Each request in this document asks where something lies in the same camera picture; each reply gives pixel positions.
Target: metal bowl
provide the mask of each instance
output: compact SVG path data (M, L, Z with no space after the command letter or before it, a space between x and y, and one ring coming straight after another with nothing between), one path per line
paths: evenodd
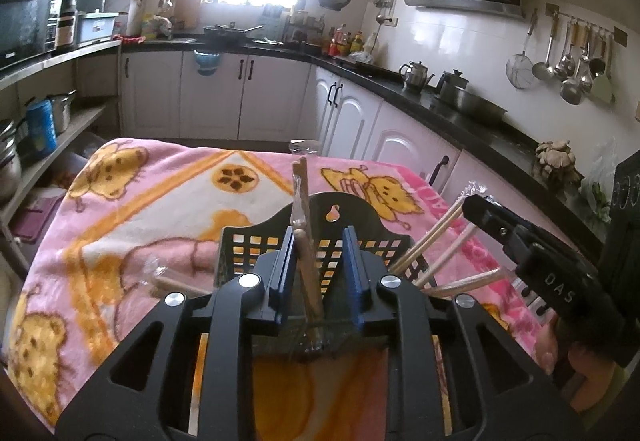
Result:
M498 125L507 112L507 110L497 106L493 102L470 93L466 89L449 86L449 92L456 92L456 109L460 113L473 118L476 122L484 124L487 127L495 127Z

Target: basket hole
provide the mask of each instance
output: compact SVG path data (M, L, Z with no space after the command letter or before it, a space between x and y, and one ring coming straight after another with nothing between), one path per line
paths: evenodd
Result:
M338 219L340 219L340 205L332 206L331 210L329 210L329 213L325 218L330 223L335 223Z

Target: cutting board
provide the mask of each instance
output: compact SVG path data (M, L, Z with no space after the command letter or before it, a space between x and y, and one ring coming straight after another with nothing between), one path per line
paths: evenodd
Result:
M198 26L202 0L174 0L168 15L173 17L174 30L190 30Z

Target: metal bolt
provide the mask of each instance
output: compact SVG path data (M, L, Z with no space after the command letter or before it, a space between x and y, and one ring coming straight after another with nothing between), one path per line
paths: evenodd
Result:
M380 284L389 289L395 289L401 283L402 281L398 277L396 277L396 275L385 275L385 277L382 277L380 279Z
M170 293L164 298L164 303L169 307L180 306L184 302L184 295L182 293Z
M471 309L476 305L476 299L470 295L462 294L456 297L456 304L465 309Z
M256 287L260 284L260 277L255 273L246 273L239 278L238 282L242 287Z

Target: kitchen counter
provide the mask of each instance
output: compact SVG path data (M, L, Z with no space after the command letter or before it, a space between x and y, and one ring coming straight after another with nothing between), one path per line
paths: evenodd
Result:
M333 59L311 57L283 48L251 44L231 49L211 49L200 41L181 39L126 45L122 47L122 52L194 49L273 56L312 63L372 91L448 142L478 158L544 212L591 262L599 259L606 237L606 225L594 217L577 190L555 195L532 176L537 142L511 126L502 123L495 129L489 129L478 124L438 100L431 87L421 94L405 92L399 80L373 78L357 72L351 66L340 65Z

